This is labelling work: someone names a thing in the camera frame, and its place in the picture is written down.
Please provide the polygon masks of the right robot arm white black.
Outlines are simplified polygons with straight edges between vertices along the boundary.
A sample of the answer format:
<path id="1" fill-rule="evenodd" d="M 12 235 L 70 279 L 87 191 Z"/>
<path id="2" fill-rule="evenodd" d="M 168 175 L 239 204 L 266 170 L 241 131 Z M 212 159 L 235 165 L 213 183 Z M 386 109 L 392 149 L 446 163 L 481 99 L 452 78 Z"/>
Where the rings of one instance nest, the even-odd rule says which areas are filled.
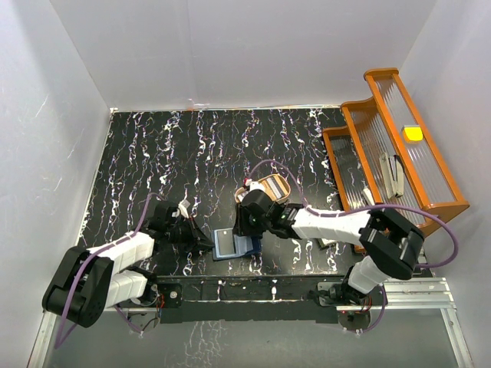
<path id="1" fill-rule="evenodd" d="M 297 203 L 273 201 L 255 189 L 236 206 L 234 232 L 262 237 L 264 232 L 283 239 L 321 239 L 360 245 L 365 257 L 348 269 L 344 279 L 317 295 L 341 304 L 360 304 L 389 278 L 412 278 L 424 235 L 396 209 L 385 206 L 332 212 Z"/>

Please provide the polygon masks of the beige oval card tray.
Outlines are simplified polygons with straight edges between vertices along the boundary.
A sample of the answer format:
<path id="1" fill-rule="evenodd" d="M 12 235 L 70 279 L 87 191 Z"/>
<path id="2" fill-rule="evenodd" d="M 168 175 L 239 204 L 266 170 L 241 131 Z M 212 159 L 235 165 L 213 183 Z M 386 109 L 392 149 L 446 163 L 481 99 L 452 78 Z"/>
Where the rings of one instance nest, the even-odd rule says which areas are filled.
<path id="1" fill-rule="evenodd" d="M 291 194 L 291 187 L 287 179 L 278 173 L 270 174 L 261 179 L 245 179 L 234 195 L 235 201 L 240 203 L 252 190 L 259 189 L 277 203 L 284 203 Z"/>

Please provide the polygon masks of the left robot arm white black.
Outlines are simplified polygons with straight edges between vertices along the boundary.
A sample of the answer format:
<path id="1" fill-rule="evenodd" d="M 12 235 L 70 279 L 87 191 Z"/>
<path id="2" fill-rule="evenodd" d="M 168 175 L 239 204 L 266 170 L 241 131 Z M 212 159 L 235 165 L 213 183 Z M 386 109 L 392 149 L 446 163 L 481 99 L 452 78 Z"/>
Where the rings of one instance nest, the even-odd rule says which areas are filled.
<path id="1" fill-rule="evenodd" d="M 153 214 L 115 241 L 93 248 L 69 248 L 42 298 L 45 311 L 88 328 L 107 307 L 130 299 L 143 306 L 158 297 L 150 277 L 131 268 L 167 245 L 200 253 L 214 247 L 183 203 L 160 202 Z"/>

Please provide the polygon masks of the blue leather card holder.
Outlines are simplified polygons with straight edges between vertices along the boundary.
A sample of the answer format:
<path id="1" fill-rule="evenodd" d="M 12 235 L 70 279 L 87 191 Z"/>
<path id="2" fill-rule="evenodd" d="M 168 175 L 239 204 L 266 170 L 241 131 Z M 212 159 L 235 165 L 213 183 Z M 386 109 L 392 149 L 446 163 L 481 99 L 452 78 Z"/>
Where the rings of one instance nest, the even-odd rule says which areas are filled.
<path id="1" fill-rule="evenodd" d="M 255 255 L 262 251 L 261 238 L 249 237 L 249 236 L 239 236 L 233 232 L 234 244 L 236 247 L 236 253 L 231 257 L 218 258 L 216 255 L 215 247 L 213 248 L 213 260 L 222 261 L 234 258 L 242 258 L 249 255 Z"/>

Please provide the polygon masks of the black VIP card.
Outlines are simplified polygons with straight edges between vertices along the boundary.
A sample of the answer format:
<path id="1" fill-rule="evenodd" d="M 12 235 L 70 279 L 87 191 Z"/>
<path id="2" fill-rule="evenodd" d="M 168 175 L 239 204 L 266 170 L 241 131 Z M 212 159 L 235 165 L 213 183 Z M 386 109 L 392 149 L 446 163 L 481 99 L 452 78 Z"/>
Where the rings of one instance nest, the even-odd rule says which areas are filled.
<path id="1" fill-rule="evenodd" d="M 218 258 L 231 257 L 236 253 L 233 230 L 230 228 L 215 230 L 215 243 L 215 250 Z"/>

